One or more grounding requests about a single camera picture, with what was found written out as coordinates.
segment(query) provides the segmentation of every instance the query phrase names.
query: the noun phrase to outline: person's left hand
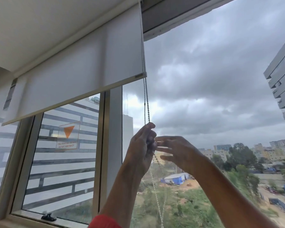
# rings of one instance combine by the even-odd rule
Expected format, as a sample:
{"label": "person's left hand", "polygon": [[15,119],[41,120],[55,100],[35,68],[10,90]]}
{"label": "person's left hand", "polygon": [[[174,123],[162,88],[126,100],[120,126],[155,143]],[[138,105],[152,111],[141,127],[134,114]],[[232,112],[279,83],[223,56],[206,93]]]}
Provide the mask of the person's left hand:
{"label": "person's left hand", "polygon": [[153,128],[155,125],[149,122],[133,136],[123,163],[134,170],[140,178],[148,171],[157,148],[157,143],[154,141],[156,133]]}

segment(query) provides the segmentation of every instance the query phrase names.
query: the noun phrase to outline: cloud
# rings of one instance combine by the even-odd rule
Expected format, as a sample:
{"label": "cloud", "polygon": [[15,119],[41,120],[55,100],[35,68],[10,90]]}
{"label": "cloud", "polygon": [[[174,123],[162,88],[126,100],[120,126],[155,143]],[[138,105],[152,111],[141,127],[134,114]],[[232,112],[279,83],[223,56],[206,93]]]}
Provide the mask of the cloud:
{"label": "cloud", "polygon": [[[192,138],[211,135],[216,141],[227,132],[234,137],[234,131],[244,135],[277,126],[285,136],[280,126],[285,122],[263,75],[284,43],[285,0],[235,0],[145,42],[157,129]],[[123,86],[124,100],[125,95],[135,96],[128,114],[138,128],[142,80]],[[266,136],[273,139],[267,133],[256,137],[265,141]]]}

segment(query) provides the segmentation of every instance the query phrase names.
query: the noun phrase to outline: red sleeve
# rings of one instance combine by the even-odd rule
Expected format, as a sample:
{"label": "red sleeve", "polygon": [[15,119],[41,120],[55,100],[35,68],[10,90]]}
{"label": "red sleeve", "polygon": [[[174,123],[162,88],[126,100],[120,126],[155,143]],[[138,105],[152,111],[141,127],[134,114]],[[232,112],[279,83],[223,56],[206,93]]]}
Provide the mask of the red sleeve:
{"label": "red sleeve", "polygon": [[118,225],[118,223],[113,218],[101,214],[93,218],[88,228],[122,228],[122,227]]}

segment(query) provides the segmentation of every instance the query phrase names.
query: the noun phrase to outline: white ceiling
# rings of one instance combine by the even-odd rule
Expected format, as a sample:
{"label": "white ceiling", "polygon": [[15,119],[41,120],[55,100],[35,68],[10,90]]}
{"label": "white ceiling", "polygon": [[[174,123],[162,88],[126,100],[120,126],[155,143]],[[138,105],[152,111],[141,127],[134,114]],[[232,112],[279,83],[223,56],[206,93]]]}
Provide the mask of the white ceiling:
{"label": "white ceiling", "polygon": [[16,71],[124,0],[0,0],[0,67]]}

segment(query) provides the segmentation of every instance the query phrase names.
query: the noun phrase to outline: road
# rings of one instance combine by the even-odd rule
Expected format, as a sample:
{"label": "road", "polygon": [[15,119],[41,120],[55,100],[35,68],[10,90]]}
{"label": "road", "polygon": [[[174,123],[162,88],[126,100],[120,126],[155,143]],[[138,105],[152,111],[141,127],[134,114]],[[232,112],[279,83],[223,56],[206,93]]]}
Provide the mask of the road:
{"label": "road", "polygon": [[266,202],[266,206],[275,210],[279,217],[278,218],[274,218],[274,220],[278,223],[278,225],[282,228],[285,228],[285,212],[282,211],[278,206],[276,205],[271,205],[269,203],[268,198],[276,198],[276,199],[280,199],[282,202],[285,203],[285,197],[282,195],[275,195],[270,193],[269,191],[265,190],[262,187],[259,187],[259,192],[264,196],[265,198],[265,202]]}

